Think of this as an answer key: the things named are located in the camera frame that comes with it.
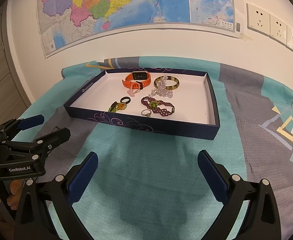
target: wall outlet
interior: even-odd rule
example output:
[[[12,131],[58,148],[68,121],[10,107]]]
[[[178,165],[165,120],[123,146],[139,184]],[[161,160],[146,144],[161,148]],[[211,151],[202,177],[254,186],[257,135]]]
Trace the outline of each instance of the wall outlet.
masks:
[[[286,44],[286,24],[270,14],[270,38],[280,42],[281,44]]]
[[[248,13],[248,28],[262,33],[264,35],[270,35],[270,14],[255,5],[247,3]]]
[[[290,26],[287,26],[287,41],[285,46],[293,51],[293,29]]]

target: pink charm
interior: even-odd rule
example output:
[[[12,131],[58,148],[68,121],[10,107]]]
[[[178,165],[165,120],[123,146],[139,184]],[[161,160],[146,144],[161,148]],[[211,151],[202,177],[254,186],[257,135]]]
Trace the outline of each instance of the pink charm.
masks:
[[[135,97],[135,94],[134,94],[134,92],[133,92],[133,90],[132,89],[129,89],[128,90],[128,95],[130,96],[130,97]]]
[[[138,83],[136,83],[136,82],[133,82],[132,84],[131,84],[131,88],[128,90],[128,95],[130,96],[130,97],[135,97],[135,93],[138,93],[140,90],[139,89],[136,89],[135,91],[134,91],[134,89],[133,89],[133,85],[134,84],[138,84]]]

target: white wall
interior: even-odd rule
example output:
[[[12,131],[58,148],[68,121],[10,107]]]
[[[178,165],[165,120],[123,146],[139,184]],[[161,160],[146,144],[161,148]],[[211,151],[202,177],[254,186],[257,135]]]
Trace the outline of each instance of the white wall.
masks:
[[[244,0],[293,27],[289,0]],[[216,61],[273,78],[293,89],[293,52],[251,30],[254,41],[189,30],[143,30],[91,40],[45,58],[37,22],[37,0],[9,0],[8,37],[22,85],[34,102],[61,80],[61,69],[105,58],[175,56]]]

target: silver ring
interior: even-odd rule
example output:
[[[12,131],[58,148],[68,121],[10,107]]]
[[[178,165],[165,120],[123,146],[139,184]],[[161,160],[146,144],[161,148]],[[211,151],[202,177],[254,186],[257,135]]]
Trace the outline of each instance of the silver ring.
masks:
[[[152,113],[152,111],[151,111],[150,109],[144,109],[144,110],[141,112],[141,114],[144,115],[144,116],[146,116],[146,117],[150,117],[150,116],[151,116],[151,113]]]

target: ring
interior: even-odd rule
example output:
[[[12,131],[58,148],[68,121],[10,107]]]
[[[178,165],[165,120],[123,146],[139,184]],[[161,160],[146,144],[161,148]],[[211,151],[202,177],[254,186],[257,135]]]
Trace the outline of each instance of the ring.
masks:
[[[123,98],[121,98],[120,102],[121,102],[121,103],[126,103],[126,104],[128,104],[128,103],[131,102],[131,98],[129,98],[129,97],[123,97]]]
[[[152,113],[152,111],[151,111],[150,109],[144,109],[144,110],[141,112],[141,114],[144,115],[144,116],[146,116],[146,117],[150,117],[150,116],[151,116],[151,113]]]
[[[156,79],[154,80],[154,86],[155,86],[157,89],[159,88],[159,87],[157,86],[157,82],[159,82],[163,77],[164,77],[164,76],[161,76],[161,77],[158,77],[158,78],[156,78]],[[175,78],[175,77],[172,77],[172,76],[167,76],[167,77],[168,77],[167,80],[172,80],[172,81],[176,82],[176,84],[173,85],[173,86],[166,86],[166,87],[165,87],[166,90],[175,90],[175,89],[177,89],[177,88],[179,87],[179,85],[180,85],[180,81],[179,81],[179,79],[177,79],[177,78]]]

